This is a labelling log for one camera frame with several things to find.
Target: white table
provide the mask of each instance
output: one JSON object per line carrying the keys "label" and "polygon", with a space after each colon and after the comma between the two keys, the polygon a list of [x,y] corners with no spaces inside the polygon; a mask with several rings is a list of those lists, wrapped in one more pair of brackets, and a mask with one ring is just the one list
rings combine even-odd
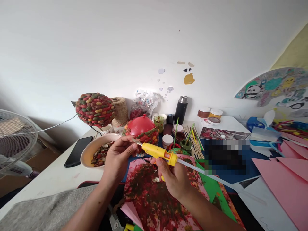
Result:
{"label": "white table", "polygon": [[[95,134],[96,132],[90,129],[82,138],[94,137]],[[72,168],[64,167],[64,163],[75,147],[76,142],[0,209],[0,220],[18,202],[76,189],[84,181],[100,181],[103,169],[87,169],[83,165]]]}

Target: electric fan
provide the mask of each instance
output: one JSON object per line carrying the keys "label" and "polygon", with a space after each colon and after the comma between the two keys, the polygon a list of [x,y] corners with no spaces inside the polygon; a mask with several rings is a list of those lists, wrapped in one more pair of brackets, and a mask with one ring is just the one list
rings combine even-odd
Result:
{"label": "electric fan", "polygon": [[34,179],[39,172],[20,161],[35,145],[38,131],[29,119],[0,109],[0,173]]}

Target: fan grille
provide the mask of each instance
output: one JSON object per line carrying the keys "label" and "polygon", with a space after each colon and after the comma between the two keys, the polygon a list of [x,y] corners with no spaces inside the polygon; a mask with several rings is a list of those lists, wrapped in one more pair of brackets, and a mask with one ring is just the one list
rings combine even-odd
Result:
{"label": "fan grille", "polygon": [[10,161],[0,162],[0,173],[25,157],[37,138],[33,122],[19,114],[0,109],[0,155],[10,158]]}

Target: plastic bag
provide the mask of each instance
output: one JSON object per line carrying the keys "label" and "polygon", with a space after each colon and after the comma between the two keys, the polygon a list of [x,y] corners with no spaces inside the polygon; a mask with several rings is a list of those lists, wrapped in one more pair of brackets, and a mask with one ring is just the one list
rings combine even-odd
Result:
{"label": "plastic bag", "polygon": [[160,102],[159,94],[143,89],[138,89],[130,110],[129,120],[133,120],[144,114],[151,118],[154,108]]}

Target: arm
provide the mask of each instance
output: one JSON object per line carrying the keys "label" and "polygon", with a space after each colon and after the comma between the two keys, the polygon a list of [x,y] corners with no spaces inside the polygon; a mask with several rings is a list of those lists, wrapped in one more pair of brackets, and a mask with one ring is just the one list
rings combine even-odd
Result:
{"label": "arm", "polygon": [[204,230],[243,231],[242,227],[190,185],[184,165],[176,163],[174,167],[169,167],[161,158],[153,159],[151,163],[155,161],[160,180],[163,175],[170,194],[187,208]]}
{"label": "arm", "polygon": [[137,144],[132,143],[132,137],[122,136],[110,147],[102,179],[62,231],[98,230],[111,198],[125,176],[128,158],[135,155]]}

